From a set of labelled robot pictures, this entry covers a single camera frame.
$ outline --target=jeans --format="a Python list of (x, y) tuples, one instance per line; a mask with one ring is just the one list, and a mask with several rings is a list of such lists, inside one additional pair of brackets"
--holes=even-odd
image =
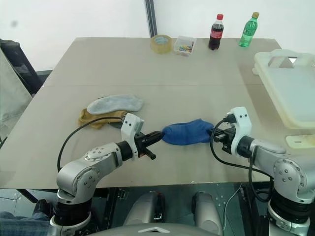
[(0, 236), (47, 236), (49, 218), (35, 213), (31, 218), (0, 212)]

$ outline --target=white plastic container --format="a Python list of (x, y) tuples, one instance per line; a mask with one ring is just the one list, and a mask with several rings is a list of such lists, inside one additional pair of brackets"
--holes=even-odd
[(178, 36), (174, 44), (174, 52), (182, 56), (190, 56), (196, 45), (197, 39), (185, 36)]
[[(292, 68), (280, 68), (287, 58), (296, 58)], [(260, 76), (284, 125), (315, 129), (315, 55), (276, 49), (257, 53), (254, 60), (253, 73)]]

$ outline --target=coca-cola bottle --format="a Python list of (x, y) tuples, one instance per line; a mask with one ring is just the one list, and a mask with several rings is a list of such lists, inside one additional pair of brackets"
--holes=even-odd
[(223, 34), (223, 14), (217, 15), (217, 20), (214, 22), (214, 24), (211, 27), (211, 33), (210, 33), (210, 40), (208, 47), (211, 50), (218, 49), (220, 46), (220, 40), (222, 38)]

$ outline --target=blue sock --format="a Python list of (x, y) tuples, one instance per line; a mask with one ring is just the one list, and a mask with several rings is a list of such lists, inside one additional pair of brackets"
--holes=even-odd
[(174, 145), (189, 145), (196, 143), (208, 143), (210, 136), (207, 130), (213, 128), (213, 124), (196, 119), (188, 123), (171, 124), (165, 127), (163, 140)]

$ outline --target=soda bottle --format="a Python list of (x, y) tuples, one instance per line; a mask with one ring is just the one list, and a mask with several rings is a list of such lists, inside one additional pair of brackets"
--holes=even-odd
[(217, 20), (214, 22), (214, 24), (211, 27), (211, 33), (210, 33), (210, 40), (208, 47), (211, 50), (218, 49), (220, 46), (220, 40), (222, 38), (223, 34), (223, 14), (217, 15)]
[(254, 36), (258, 23), (257, 23), (257, 18), (259, 16), (259, 12), (254, 12), (252, 14), (252, 18), (247, 21), (244, 30), (243, 30), (243, 35), (240, 39), (239, 45), (241, 47), (248, 47), (252, 41), (252, 37)]

